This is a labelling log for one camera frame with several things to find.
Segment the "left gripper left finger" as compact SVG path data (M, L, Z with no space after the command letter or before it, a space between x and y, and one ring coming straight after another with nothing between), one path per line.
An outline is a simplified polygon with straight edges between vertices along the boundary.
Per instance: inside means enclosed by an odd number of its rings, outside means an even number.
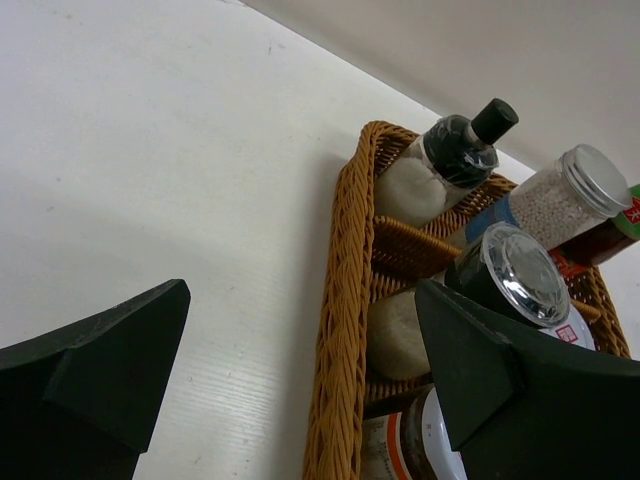
M172 279L1 351L4 479L130 479L149 449L190 291Z

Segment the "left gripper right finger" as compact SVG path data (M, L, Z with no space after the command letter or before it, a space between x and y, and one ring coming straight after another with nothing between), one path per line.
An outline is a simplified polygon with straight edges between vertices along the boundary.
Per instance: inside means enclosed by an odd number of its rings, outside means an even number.
M635 479L639 364L431 280L415 302L451 447L471 479Z

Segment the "red label sauce jar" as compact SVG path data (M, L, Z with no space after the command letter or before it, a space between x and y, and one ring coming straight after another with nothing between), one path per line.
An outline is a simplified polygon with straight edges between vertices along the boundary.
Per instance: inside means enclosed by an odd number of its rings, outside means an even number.
M362 479L467 477L432 384L373 402L365 408L362 429Z

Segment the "black top glass grinder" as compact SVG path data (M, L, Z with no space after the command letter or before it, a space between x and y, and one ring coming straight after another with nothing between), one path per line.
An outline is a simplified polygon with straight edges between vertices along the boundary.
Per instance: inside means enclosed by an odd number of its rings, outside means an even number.
M432 280L475 303L535 329L564 323L570 313L568 287L547 250L507 222L490 225ZM412 284L375 301L368 309L367 360L395 381L431 372Z

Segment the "red chili sauce bottle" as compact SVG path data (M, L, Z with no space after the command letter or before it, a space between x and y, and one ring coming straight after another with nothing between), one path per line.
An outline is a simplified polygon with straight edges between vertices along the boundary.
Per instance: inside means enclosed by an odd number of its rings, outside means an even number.
M601 265L639 241L639 185L630 193L630 208L549 251L565 279Z

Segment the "blue label bead jar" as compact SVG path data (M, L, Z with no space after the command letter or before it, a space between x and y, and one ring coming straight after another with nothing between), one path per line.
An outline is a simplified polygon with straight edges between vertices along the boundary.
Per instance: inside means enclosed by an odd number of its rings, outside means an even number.
M598 149L580 144L475 215L446 242L464 248L504 221L551 250L631 204L630 187L618 168Z

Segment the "black cap salt shaker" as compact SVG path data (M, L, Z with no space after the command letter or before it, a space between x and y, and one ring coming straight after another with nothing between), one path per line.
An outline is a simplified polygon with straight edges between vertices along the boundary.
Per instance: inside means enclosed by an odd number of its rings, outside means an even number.
M449 115L419 135L374 182L374 214L422 228L490 178L495 143L519 123L494 98L473 118Z

